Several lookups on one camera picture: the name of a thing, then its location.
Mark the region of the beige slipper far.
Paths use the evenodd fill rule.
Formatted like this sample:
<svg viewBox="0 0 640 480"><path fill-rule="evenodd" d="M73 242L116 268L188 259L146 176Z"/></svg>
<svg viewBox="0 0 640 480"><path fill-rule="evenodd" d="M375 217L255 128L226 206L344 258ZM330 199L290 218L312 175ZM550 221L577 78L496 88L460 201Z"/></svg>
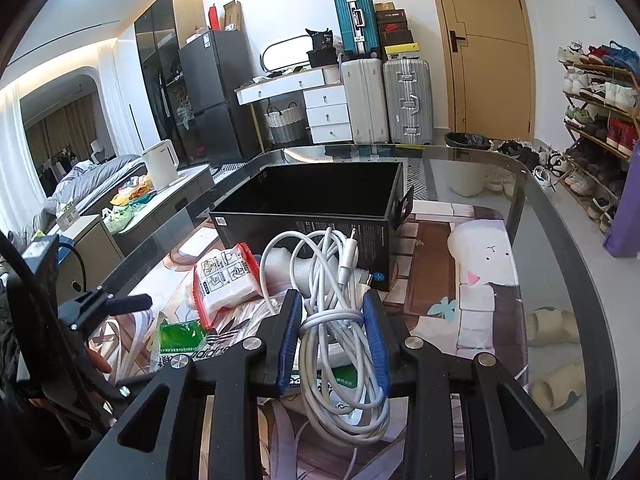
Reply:
<svg viewBox="0 0 640 480"><path fill-rule="evenodd" d="M579 344L573 312L543 307L525 315L527 343L531 347L547 344Z"/></svg>

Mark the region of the adidas shoelace bag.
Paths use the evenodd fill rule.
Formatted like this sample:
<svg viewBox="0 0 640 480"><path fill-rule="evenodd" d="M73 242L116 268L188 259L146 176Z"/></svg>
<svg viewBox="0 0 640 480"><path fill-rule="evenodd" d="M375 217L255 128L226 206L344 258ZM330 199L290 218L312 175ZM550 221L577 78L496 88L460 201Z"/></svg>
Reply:
<svg viewBox="0 0 640 480"><path fill-rule="evenodd" d="M220 310L193 359L205 360L221 356L238 342L256 336L260 323L265 318L278 314L279 310L275 301L268 306L265 300L250 301L234 309Z"/></svg>

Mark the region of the green medicine packet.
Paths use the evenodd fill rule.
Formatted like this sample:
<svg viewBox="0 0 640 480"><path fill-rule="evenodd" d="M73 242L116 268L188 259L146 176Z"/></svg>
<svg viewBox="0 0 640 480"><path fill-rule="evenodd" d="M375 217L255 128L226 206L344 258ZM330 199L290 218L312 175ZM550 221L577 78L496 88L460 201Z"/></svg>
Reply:
<svg viewBox="0 0 640 480"><path fill-rule="evenodd" d="M158 366L163 367L174 356L179 354L190 356L198 351L206 339L206 330L201 326L199 320L179 323L164 321L160 324L158 336L160 337Z"/></svg>

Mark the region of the beige slipper near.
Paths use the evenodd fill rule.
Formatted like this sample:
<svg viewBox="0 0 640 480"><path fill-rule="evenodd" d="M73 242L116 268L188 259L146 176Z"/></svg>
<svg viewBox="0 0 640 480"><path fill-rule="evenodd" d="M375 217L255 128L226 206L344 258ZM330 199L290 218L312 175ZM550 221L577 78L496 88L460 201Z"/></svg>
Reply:
<svg viewBox="0 0 640 480"><path fill-rule="evenodd" d="M561 366L552 373L529 385L528 393L538 408L546 414L565 411L573 406L586 391L583 362Z"/></svg>

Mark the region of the white suitcase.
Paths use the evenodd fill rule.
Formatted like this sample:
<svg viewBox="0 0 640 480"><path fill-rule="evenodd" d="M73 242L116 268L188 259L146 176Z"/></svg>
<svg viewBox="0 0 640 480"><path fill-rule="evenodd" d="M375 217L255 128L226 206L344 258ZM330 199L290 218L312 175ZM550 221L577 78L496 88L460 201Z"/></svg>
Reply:
<svg viewBox="0 0 640 480"><path fill-rule="evenodd" d="M342 64L352 140L356 144L390 142L382 62L362 58Z"/></svg>

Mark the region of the stacked shoe boxes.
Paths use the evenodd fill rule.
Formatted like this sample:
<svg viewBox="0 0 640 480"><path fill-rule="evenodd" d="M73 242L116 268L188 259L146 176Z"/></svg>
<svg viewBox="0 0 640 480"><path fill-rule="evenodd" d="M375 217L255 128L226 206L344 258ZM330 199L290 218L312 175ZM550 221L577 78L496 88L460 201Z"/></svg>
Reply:
<svg viewBox="0 0 640 480"><path fill-rule="evenodd" d="M386 58L417 56L420 47L414 40L405 9L396 8L392 2L374 5L378 36Z"/></svg>

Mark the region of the purple bag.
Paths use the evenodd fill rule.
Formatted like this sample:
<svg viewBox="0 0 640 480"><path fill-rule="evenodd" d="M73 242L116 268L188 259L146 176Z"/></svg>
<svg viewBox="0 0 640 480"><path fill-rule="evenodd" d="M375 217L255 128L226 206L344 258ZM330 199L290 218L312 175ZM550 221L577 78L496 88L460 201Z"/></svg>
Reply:
<svg viewBox="0 0 640 480"><path fill-rule="evenodd" d="M634 258L640 252L639 142L634 144L623 196L603 247L614 258Z"/></svg>

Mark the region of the oval mirror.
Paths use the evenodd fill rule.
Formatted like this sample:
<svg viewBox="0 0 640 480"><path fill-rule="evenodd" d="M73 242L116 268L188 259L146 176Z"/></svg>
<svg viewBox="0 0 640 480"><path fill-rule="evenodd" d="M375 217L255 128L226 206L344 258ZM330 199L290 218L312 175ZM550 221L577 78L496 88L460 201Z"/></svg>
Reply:
<svg viewBox="0 0 640 480"><path fill-rule="evenodd" d="M312 39L300 35L270 44L259 57L259 64L265 73L285 72L297 66L309 66L308 52L312 49Z"/></svg>

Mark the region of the woven laundry basket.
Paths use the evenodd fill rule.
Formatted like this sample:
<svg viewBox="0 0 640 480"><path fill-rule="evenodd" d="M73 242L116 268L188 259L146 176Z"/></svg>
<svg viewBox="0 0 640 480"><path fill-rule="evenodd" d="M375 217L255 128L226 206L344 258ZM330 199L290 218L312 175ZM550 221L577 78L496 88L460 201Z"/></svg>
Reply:
<svg viewBox="0 0 640 480"><path fill-rule="evenodd" d="M296 103L291 103L287 108L269 105L266 119L274 144L291 145L307 139L306 114Z"/></svg>

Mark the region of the red-edged white packet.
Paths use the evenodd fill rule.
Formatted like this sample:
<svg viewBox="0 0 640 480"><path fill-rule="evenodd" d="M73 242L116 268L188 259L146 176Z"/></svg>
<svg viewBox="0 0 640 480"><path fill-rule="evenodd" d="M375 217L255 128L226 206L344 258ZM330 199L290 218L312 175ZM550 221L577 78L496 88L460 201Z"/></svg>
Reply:
<svg viewBox="0 0 640 480"><path fill-rule="evenodd" d="M210 330L221 310L260 295L259 268L247 244L212 249L193 270L193 297L201 326Z"/></svg>

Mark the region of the black refrigerator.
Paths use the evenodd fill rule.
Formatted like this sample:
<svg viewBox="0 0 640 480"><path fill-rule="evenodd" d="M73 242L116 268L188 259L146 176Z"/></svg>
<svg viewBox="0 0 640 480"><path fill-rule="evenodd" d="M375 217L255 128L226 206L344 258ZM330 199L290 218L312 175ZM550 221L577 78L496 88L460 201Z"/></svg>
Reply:
<svg viewBox="0 0 640 480"><path fill-rule="evenodd" d="M242 32L209 30L179 50L183 79L209 163L247 162L260 153L252 113L235 91L253 78Z"/></svg>

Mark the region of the wooden door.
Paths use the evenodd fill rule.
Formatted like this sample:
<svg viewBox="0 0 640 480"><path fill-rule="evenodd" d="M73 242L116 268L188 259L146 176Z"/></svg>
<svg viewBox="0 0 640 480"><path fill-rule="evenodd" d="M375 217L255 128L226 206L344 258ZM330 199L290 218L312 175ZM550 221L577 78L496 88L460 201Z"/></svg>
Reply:
<svg viewBox="0 0 640 480"><path fill-rule="evenodd" d="M535 70L524 0L435 0L449 128L533 139Z"/></svg>

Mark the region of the white electric kettle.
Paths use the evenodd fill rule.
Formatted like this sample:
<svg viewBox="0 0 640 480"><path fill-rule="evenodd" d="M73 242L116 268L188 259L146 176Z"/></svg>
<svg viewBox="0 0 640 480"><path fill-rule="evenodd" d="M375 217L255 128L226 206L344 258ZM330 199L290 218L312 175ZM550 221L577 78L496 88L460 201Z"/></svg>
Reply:
<svg viewBox="0 0 640 480"><path fill-rule="evenodd" d="M179 159L171 140L163 140L142 153L148 175L157 191L178 179Z"/></svg>

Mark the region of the wooden shoe rack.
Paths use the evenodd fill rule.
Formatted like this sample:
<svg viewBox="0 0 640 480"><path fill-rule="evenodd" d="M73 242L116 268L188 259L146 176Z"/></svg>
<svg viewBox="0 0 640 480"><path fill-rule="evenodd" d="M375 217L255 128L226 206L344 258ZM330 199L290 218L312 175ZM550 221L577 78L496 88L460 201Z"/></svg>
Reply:
<svg viewBox="0 0 640 480"><path fill-rule="evenodd" d="M601 232L613 224L632 151L639 141L639 53L612 40L558 50L567 99L564 127L573 144L562 185Z"/></svg>

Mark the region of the white trash bin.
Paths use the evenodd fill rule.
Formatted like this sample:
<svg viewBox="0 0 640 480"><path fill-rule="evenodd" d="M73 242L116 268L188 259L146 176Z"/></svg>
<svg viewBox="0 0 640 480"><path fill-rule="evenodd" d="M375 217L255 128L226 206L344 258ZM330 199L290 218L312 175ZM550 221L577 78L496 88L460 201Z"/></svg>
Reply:
<svg viewBox="0 0 640 480"><path fill-rule="evenodd" d="M448 148L454 148L454 161L446 165L446 179L450 190L462 197L474 197L483 191L485 166L469 159L469 150L488 151L490 140L486 136L466 132L448 132Z"/></svg>

